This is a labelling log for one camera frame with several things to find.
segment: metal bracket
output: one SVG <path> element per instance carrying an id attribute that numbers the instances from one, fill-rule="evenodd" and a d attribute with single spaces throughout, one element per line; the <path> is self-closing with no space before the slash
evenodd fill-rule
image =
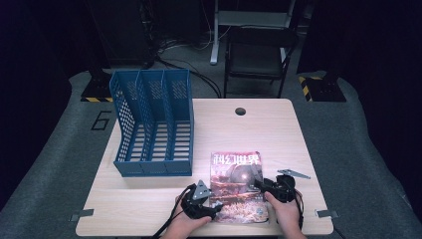
<path id="1" fill-rule="evenodd" d="M 322 211 L 317 211 L 316 210 L 316 216 L 319 218 L 322 217 L 331 217 L 332 218 L 337 218 L 340 217 L 340 215 L 338 215 L 338 213 L 334 210 L 330 211 L 330 210 L 322 210 Z"/>
<path id="2" fill-rule="evenodd" d="M 282 173 L 284 175 L 288 175 L 288 176 L 295 176 L 295 177 L 311 179 L 309 176 L 306 176 L 304 174 L 298 173 L 298 172 L 290 170 L 290 169 L 277 170 L 277 172 Z"/>
<path id="3" fill-rule="evenodd" d="M 196 186 L 195 192 L 193 193 L 193 199 L 201 199 L 204 197 L 209 197 L 211 195 L 211 190 L 205 185 L 202 180 L 198 181 L 198 185 Z"/>
<path id="4" fill-rule="evenodd" d="M 71 218 L 69 218 L 69 221 L 79 221 L 81 217 L 92 216 L 92 215 L 94 215 L 93 209 L 76 211 L 74 212 L 74 214 L 72 214 Z"/>

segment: grommet hole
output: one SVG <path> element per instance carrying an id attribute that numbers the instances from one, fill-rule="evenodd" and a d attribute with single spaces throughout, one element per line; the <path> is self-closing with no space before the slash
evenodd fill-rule
<path id="1" fill-rule="evenodd" d="M 246 110 L 245 110 L 245 109 L 243 109 L 243 108 L 237 108 L 237 109 L 235 109 L 235 113 L 236 113 L 236 115 L 238 115 L 238 116 L 244 116 L 244 115 L 245 115 L 245 113 L 246 113 Z"/>

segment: table leg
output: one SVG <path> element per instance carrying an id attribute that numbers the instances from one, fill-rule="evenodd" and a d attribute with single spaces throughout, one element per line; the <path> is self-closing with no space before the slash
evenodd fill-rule
<path id="1" fill-rule="evenodd" d="M 218 49 L 220 47 L 220 43 L 218 40 L 218 0 L 215 0 L 214 6 L 214 44 L 212 46 L 211 52 L 211 65 L 217 65 L 218 60 Z"/>

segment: black equipment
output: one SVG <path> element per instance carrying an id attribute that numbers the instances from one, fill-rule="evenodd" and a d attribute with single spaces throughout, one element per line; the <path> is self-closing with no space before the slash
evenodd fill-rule
<path id="1" fill-rule="evenodd" d="M 296 201 L 299 210 L 299 227 L 302 229 L 304 225 L 304 203 L 302 202 L 302 196 L 295 190 L 295 179 L 290 175 L 277 175 L 277 181 L 274 182 L 268 178 L 264 178 L 264 182 L 255 180 L 255 187 L 260 188 L 261 192 L 269 191 L 279 201 L 283 203 Z"/>
<path id="2" fill-rule="evenodd" d="M 198 219 L 204 216 L 210 216 L 214 219 L 217 212 L 223 208 L 223 204 L 217 205 L 214 208 L 203 206 L 202 204 L 208 199 L 209 195 L 211 195 L 211 190 L 205 186 L 202 180 L 199 180 L 198 185 L 193 184 L 181 202 L 184 213 L 192 219 Z"/>

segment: table top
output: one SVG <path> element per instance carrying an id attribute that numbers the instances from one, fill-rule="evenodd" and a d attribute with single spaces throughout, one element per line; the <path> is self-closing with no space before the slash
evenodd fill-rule
<path id="1" fill-rule="evenodd" d="M 291 169 L 311 179 L 297 178 L 296 189 L 304 196 L 303 232 L 325 235 L 333 230 L 331 219 L 318 218 L 326 210 L 316 172 L 295 110 L 281 99 L 193 99 L 193 175 L 173 177 L 121 177 L 113 164 L 120 143 L 115 123 L 97 176 L 84 209 L 93 216 L 81 217 L 79 236 L 151 236 L 169 217 L 174 199 L 186 186 L 202 179 L 210 183 L 212 151 L 258 151 L 263 174 L 276 180 L 278 169 Z M 238 116 L 235 109 L 246 113 Z M 192 236 L 281 235 L 274 210 L 270 223 L 209 223 Z"/>

